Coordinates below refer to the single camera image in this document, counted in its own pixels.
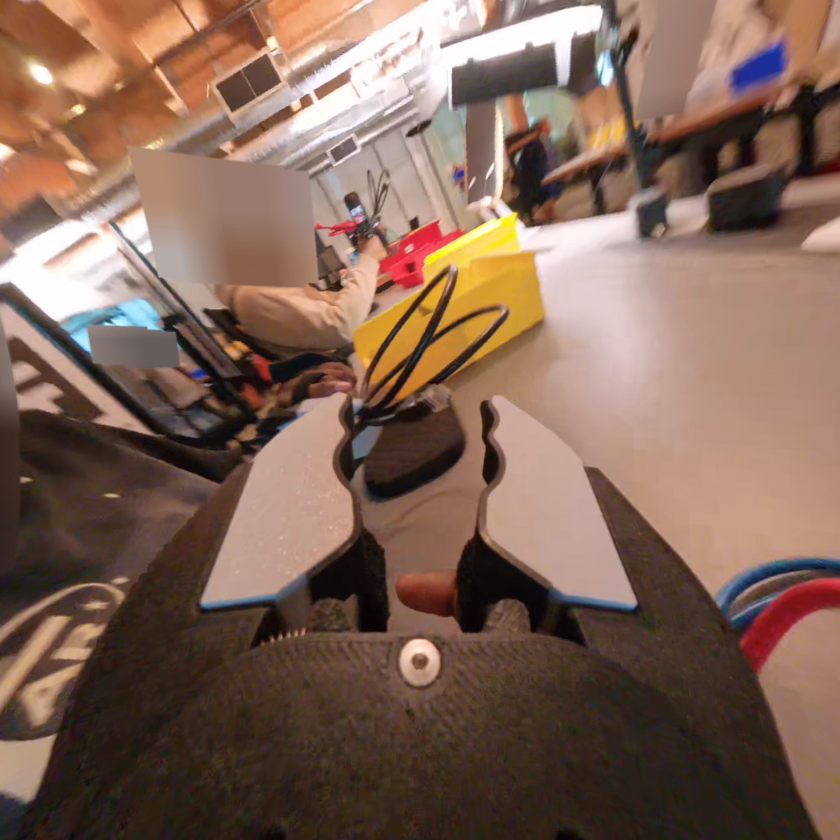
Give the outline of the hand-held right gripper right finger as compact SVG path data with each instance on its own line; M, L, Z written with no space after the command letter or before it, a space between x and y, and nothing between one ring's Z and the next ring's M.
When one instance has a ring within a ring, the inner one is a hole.
M484 401L480 414L482 543L538 602L635 611L637 596L581 458L506 397Z

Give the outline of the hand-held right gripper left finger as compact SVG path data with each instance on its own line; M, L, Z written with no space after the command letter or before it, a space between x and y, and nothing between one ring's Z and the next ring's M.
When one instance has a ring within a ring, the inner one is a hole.
M353 421L352 397L317 400L253 458L198 601L204 612L268 606L285 630L303 627L316 575L361 535Z

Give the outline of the yellow plastic bin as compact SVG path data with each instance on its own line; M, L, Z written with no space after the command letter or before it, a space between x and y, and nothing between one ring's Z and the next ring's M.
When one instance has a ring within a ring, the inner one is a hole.
M431 319L444 286L442 281L395 337L372 375L373 385L414 350ZM399 318L415 299L421 296L422 289L417 287L389 308L381 303L377 313L355 330L353 347L362 371L372 362L376 351ZM454 295L438 328L446 328L461 317L488 306L507 307L507 319L489 341L461 366L461 370L495 352L544 319L545 310L533 252L481 257L474 259L466 268L460 269ZM481 314L432 344L398 395L407 396L431 380L458 354L466 350L493 323L496 316L496 312Z
M427 255L423 270L428 273L437 267L455 265L463 268L472 260L485 256L517 254L522 250L519 238L519 217L507 213L462 234Z

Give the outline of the red plastic bin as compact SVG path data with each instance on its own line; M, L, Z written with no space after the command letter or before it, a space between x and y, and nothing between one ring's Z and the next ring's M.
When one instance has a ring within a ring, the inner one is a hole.
M405 289L421 285L427 259L464 233L462 228L457 228L443 234L438 221L413 229L395 242L389 255L380 263L380 277Z

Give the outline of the person's left hand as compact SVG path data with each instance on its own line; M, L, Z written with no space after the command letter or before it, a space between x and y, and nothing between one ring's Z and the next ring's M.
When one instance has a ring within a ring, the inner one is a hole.
M326 362L304 371L288 383L288 404L299 406L306 401L321 400L337 394L353 395L358 379L344 363Z

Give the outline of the person's dark printed shirt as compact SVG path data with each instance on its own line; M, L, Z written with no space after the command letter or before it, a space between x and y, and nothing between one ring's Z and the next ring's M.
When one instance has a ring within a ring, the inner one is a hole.
M2 566L2 742L53 737L130 587L238 466L230 448L19 414L20 523Z

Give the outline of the framed marker tag board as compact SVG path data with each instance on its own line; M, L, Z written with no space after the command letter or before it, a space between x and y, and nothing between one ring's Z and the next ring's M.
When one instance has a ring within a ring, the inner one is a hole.
M164 426L139 399L9 283L1 286L1 314L20 410L164 434Z

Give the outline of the small black device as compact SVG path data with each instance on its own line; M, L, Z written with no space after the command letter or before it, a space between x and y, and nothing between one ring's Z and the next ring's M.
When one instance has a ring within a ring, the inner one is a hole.
M657 239L668 230L668 196L659 186L650 186L634 197L633 211L640 238Z

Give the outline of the black box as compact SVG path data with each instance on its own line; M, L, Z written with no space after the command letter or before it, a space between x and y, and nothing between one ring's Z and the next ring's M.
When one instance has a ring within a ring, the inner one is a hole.
M736 233L775 224L788 181L782 164L754 164L718 177L706 191L708 229Z

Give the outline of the black studio light panel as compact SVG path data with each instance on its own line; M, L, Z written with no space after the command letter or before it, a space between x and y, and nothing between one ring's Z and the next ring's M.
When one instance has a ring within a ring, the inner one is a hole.
M560 88L582 96L598 84L596 33L569 42L527 44L504 56L468 59L448 77L448 105L458 109L530 90Z

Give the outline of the dark metal pole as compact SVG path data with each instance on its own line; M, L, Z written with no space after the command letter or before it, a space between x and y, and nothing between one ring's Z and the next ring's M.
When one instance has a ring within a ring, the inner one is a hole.
M637 121L627 72L629 60L639 39L639 27L635 24L626 34L622 34L621 19L616 1L603 1L602 28L606 37L606 49L609 53L616 92L626 130L626 147L633 158L639 191L644 192L654 186L652 174L651 147L648 133L642 123Z

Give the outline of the wooden work table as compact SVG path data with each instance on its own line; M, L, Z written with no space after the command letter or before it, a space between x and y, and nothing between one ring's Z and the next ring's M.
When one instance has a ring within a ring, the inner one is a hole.
M638 127L642 139L641 151L673 151L688 140L706 138L713 134L732 133L739 137L775 119L794 117L800 138L800 156L794 174L811 176L816 173L816 116L838 101L839 83L831 86L803 85L787 96L780 83L755 88L721 104L685 112L664 125L645 129Z

